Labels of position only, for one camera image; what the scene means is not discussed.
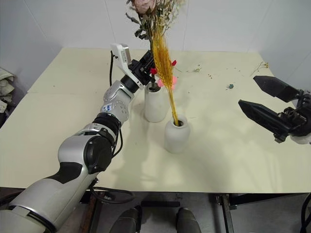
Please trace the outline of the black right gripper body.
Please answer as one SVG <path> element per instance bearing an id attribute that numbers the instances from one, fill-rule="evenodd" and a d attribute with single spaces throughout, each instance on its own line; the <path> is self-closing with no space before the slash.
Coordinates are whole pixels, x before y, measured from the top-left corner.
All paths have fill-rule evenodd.
<path id="1" fill-rule="evenodd" d="M 289 137 L 296 143 L 311 142 L 311 92 L 301 92 L 295 108 L 287 107 L 278 113 L 279 117 L 291 124 Z M 282 143 L 288 136 L 275 136 L 275 141 Z"/>

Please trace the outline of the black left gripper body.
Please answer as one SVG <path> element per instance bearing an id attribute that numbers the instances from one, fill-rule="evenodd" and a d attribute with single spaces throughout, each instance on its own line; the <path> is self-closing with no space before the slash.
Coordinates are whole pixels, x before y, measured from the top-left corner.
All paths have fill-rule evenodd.
<path id="1" fill-rule="evenodd" d="M 150 82 L 150 70 L 152 67 L 152 60 L 143 60 L 137 61 L 132 60 L 130 65 L 130 70 L 132 74 L 143 84 L 147 85 Z"/>

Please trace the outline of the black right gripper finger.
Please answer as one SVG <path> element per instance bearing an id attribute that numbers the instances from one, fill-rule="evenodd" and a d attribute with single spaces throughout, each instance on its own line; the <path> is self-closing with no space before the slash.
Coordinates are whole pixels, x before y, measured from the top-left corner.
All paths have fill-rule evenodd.
<path id="1" fill-rule="evenodd" d="M 272 132 L 275 136 L 288 136 L 291 124 L 262 104 L 239 100 L 243 113 L 251 120 Z"/>
<path id="2" fill-rule="evenodd" d="M 255 76 L 253 80 L 260 89 L 272 97 L 279 98 L 284 102 L 298 100 L 301 90 L 298 90 L 284 81 L 272 76 Z"/>

